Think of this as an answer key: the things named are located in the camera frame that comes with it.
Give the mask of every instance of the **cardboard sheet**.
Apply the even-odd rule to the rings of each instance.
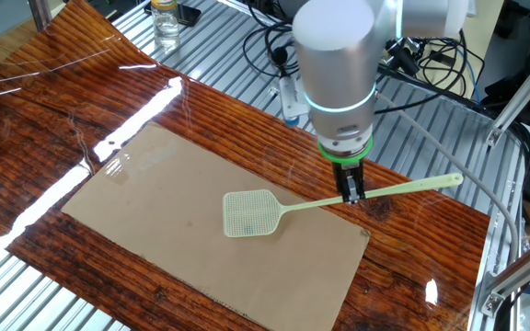
[[[303,202],[149,124],[63,212],[269,329],[330,330],[369,233],[315,208],[287,213],[269,236],[225,237],[223,195],[261,188]]]

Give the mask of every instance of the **glossy table surface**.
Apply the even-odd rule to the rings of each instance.
[[[336,194],[312,135],[161,66],[72,1],[0,65],[0,245],[135,329],[258,329],[60,213],[149,120],[307,200]],[[368,188],[406,180],[365,171]],[[328,209],[372,235],[336,329],[467,327],[486,215],[436,192]]]

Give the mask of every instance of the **white cable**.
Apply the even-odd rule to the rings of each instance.
[[[381,93],[377,94],[379,97],[381,97],[385,102],[389,104],[391,108],[396,107],[397,105],[392,102],[389,98],[383,96]],[[449,153],[442,145],[439,143],[438,140],[436,140],[433,136],[431,136],[430,133],[428,133],[426,130],[424,130],[423,127],[419,123],[417,123],[412,117],[410,117],[407,113],[405,113],[402,110],[399,110],[397,114],[402,117],[404,120],[407,120],[410,125],[412,125],[416,130],[418,130],[426,139],[428,139],[431,143],[433,143],[439,152],[441,152],[449,161],[451,161],[454,166],[456,166],[461,172],[466,175],[471,181],[476,183],[476,185],[486,193],[488,197],[492,200],[492,202],[498,207],[498,209],[501,211],[502,215],[504,216],[504,221],[506,221],[506,224],[508,225],[509,229],[511,230],[511,263],[514,262],[519,257],[519,234],[516,229],[516,224],[514,223],[514,218],[511,216],[511,214],[508,212],[506,207],[504,207],[504,204],[502,204],[502,201],[498,199],[498,197],[492,192],[489,188],[487,188],[484,183],[482,183],[479,178],[477,178],[474,174],[472,174],[469,169],[464,167],[461,162],[457,161],[457,159]]]

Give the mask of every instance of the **fly swatter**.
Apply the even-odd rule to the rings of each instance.
[[[463,180],[461,174],[424,178],[365,192],[365,198],[450,188],[461,184]],[[273,193],[266,189],[226,193],[224,197],[225,235],[238,238],[272,234],[277,229],[282,216],[288,211],[300,211],[341,202],[342,197],[337,197],[300,203],[294,206],[283,206],[277,201]]]

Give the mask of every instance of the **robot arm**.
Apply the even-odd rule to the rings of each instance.
[[[363,158],[373,145],[375,75],[386,42],[455,35],[466,13],[467,0],[311,0],[296,14],[305,100],[345,202],[364,198]]]

